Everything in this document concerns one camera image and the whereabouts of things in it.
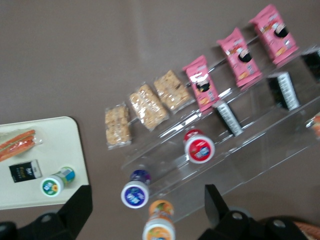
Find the white tray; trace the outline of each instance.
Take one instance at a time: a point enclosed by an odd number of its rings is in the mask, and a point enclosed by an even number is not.
[[[81,185],[88,185],[78,126],[67,116],[0,125],[0,132],[33,128],[43,143],[26,152],[0,162],[0,210],[64,204]],[[16,182],[9,166],[37,159],[42,177]],[[41,181],[62,167],[71,167],[74,181],[56,197],[41,192]]]

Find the gray floor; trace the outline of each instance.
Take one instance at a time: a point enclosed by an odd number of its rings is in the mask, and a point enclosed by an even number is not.
[[[213,63],[216,40],[273,2],[305,48],[319,43],[315,0],[77,0],[0,2],[0,124],[71,116],[78,125],[93,213],[79,240],[140,239],[145,222],[120,201],[127,181],[123,149],[108,151],[104,108],[142,82],[181,68],[201,54]],[[319,146],[228,193],[228,204],[257,218],[295,215],[320,224]],[[3,210],[0,221],[23,226],[56,206]],[[209,226],[203,209],[176,224],[178,240]]]

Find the snack package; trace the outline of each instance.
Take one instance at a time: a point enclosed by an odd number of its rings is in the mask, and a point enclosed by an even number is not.
[[[298,49],[296,41],[274,5],[266,6],[249,22],[254,25],[274,64],[279,64]]]
[[[320,112],[317,113],[313,118],[311,118],[306,125],[307,128],[310,128],[314,131],[316,136],[320,138]]]
[[[206,57],[198,57],[183,70],[189,78],[200,111],[204,112],[219,100],[218,92],[209,75]]]
[[[105,135],[109,149],[131,144],[129,111],[126,104],[105,110]]]
[[[175,114],[195,100],[172,70],[154,81],[160,100]]]
[[[35,134],[34,129],[0,132],[0,162],[32,148],[36,144]]]
[[[226,55],[238,87],[242,87],[262,74],[255,60],[250,55],[245,38],[242,36],[239,28],[235,28],[227,38],[216,42],[221,46]]]
[[[167,110],[147,84],[132,93],[129,99],[135,114],[150,131],[169,118]]]

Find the clear plastic shelf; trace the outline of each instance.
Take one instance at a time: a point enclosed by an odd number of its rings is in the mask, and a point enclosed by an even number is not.
[[[122,170],[127,176],[137,169],[148,170],[152,178],[149,203],[157,199],[171,201],[175,207],[174,221],[178,221],[203,206],[204,184],[215,184],[225,194],[316,143],[305,122],[320,112],[320,88],[299,56],[299,53],[293,55],[278,68],[268,59],[257,62],[265,64],[260,67],[265,77],[242,90],[230,82],[226,84],[230,78],[234,81],[231,70],[228,73],[226,69],[228,65],[217,67],[212,72],[213,79],[226,79],[221,84],[215,81],[217,89],[244,132],[234,137],[214,111],[203,114],[193,104],[174,116],[173,124],[164,131],[136,139],[128,147]],[[288,111],[276,107],[266,77],[278,71],[290,73],[299,108]],[[226,72],[231,76],[223,78]],[[191,163],[185,155],[183,139],[191,126],[201,129],[214,141],[216,152],[207,163]],[[138,210],[145,219],[147,209]]]

